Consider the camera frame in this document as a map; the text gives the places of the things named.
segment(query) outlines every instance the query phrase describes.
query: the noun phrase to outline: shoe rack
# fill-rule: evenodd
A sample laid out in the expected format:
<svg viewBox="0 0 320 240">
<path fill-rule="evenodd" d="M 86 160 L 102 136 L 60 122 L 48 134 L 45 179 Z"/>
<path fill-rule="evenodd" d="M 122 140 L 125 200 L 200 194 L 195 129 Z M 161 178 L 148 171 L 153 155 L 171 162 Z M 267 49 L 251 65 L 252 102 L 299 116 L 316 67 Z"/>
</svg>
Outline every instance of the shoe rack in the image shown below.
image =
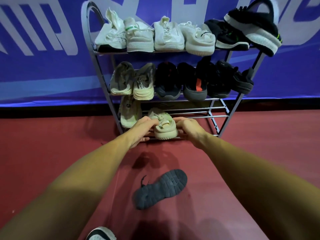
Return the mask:
<svg viewBox="0 0 320 240">
<path fill-rule="evenodd" d="M 127 52 L 119 52 L 119 53 L 99 53 L 95 50 L 95 44 L 93 42 L 93 40 L 91 39 L 91 35 L 90 35 L 90 26 L 89 26 L 89 14 L 93 14 L 91 11 L 94 12 L 94 14 L 96 15 L 99 23 L 101 24 L 101 27 L 104 25 L 105 21 L 104 18 L 100 12 L 100 10 L 98 9 L 97 5 L 92 2 L 92 1 L 85 1 L 82 4 L 81 7 L 81 23 L 82 23 L 82 31 L 83 31 L 83 36 L 87 45 L 87 48 L 89 50 L 89 54 L 91 57 L 91 60 L 93 62 L 94 68 L 96 70 L 99 82 L 101 84 L 102 90 L 104 92 L 104 95 L 106 97 L 107 103 L 110 107 L 110 110 L 112 112 L 112 115 L 115 119 L 117 128 L 119 130 L 119 132 L 122 134 L 124 132 L 124 128 L 122 128 L 121 124 L 120 124 L 120 113 L 119 111 L 117 111 L 117 109 L 114 106 L 114 103 L 111 99 L 111 94 L 110 94 L 110 87 L 109 84 L 106 83 L 105 77 L 102 74 L 102 69 L 101 69 L 101 65 L 99 63 L 98 60 L 98 56 L 101 55 L 109 55 L 112 61 L 112 65 L 113 68 L 115 69 L 115 67 L 117 66 L 116 61 L 114 59 L 114 55 L 118 55 L 118 54 L 127 54 Z M 226 51 L 226 56 L 225 56 L 225 61 L 229 62 L 232 56 L 232 51 Z M 264 59 L 265 54 L 262 53 L 261 51 L 258 53 L 254 64 L 252 65 L 252 68 L 254 69 L 254 73 L 252 76 L 255 76 L 258 68 L 260 67 L 262 60 Z M 166 111 L 167 113 L 169 113 L 170 115 L 181 115 L 187 118 L 207 118 L 212 120 L 213 125 L 214 125 L 214 129 L 212 129 L 212 131 L 216 131 L 216 133 L 214 133 L 215 136 L 222 136 L 223 132 L 225 131 L 228 123 L 231 120 L 231 117 L 233 116 L 234 112 L 236 111 L 238 105 L 240 104 L 242 98 L 243 98 L 244 94 L 243 93 L 239 93 L 236 100 L 235 100 L 235 104 L 232 108 L 228 108 L 225 104 L 225 102 L 223 101 L 223 99 L 220 98 L 206 98 L 205 101 L 211 101 L 210 106 L 209 107 L 201 107 L 201 108 L 191 108 L 191 109 L 187 109 L 187 108 L 183 108 L 183 109 L 164 109 L 164 111 Z M 141 102 L 146 102 L 146 103 L 157 103 L 160 102 L 162 104 L 165 103 L 174 103 L 174 102 L 187 102 L 188 100 L 169 100 L 169 101 L 156 101 L 156 100 L 149 100 L 149 101 L 141 101 Z M 220 101 L 222 106 L 214 106 L 216 101 Z M 214 115 L 214 110 L 215 109 L 223 109 L 225 112 L 225 115 Z M 143 115 L 146 115 L 148 113 L 148 111 L 142 111 Z M 221 128 L 218 127 L 217 122 L 215 121 L 215 118 L 217 117 L 224 117 L 225 120 L 221 126 Z"/>
</svg>

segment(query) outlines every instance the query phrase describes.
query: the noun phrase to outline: red floor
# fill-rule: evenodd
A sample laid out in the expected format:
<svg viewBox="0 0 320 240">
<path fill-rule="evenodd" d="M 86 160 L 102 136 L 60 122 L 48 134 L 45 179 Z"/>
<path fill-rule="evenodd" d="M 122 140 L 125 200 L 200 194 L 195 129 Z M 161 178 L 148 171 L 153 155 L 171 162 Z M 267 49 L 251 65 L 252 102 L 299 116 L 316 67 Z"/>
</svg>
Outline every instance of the red floor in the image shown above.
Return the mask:
<svg viewBox="0 0 320 240">
<path fill-rule="evenodd" d="M 320 187 L 319 110 L 238 112 L 223 139 L 282 165 Z M 201 124 L 207 127 L 205 120 Z M 68 166 L 115 137 L 111 116 L 0 120 L 0 227 Z M 180 168 L 188 176 L 178 196 L 145 211 L 131 196 Z M 122 239 L 267 239 L 209 158 L 189 142 L 140 144 L 124 158 L 80 239 L 96 226 Z"/>
</svg>

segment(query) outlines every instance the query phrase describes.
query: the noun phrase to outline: human hand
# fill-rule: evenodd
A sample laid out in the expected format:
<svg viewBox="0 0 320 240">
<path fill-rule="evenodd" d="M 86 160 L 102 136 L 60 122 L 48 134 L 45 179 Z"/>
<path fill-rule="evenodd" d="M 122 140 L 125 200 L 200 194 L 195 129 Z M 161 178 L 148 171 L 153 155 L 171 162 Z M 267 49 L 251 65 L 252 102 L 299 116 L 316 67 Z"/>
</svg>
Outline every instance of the human hand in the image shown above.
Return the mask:
<svg viewBox="0 0 320 240">
<path fill-rule="evenodd" d="M 123 134 L 129 138 L 130 148 L 134 148 L 139 142 L 149 141 L 149 136 L 154 136 L 154 133 L 150 129 L 156 125 L 159 125 L 157 119 L 152 120 L 148 116 L 139 119 L 134 126 Z"/>
<path fill-rule="evenodd" d="M 185 117 L 173 118 L 178 129 L 178 136 L 184 140 L 189 140 L 199 149 L 202 149 L 202 142 L 208 134 L 195 119 Z"/>
</svg>

